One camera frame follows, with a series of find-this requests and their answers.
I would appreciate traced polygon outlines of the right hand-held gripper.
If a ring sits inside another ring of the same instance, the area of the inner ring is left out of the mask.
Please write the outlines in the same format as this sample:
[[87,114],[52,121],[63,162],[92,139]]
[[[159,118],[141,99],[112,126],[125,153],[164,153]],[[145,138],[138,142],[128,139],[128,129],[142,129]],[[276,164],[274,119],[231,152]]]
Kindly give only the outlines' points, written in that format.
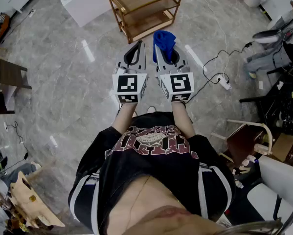
[[169,102],[187,102],[194,95],[194,75],[188,66],[186,54],[174,45],[169,63],[164,52],[155,45],[156,79]]

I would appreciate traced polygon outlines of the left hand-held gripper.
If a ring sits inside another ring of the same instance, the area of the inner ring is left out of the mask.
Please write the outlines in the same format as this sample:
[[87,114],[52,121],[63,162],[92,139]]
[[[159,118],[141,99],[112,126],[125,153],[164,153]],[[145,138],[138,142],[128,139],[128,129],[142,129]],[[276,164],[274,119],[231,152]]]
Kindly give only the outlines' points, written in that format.
[[117,56],[116,67],[113,93],[118,103],[139,103],[148,82],[145,43],[139,40],[125,46]]

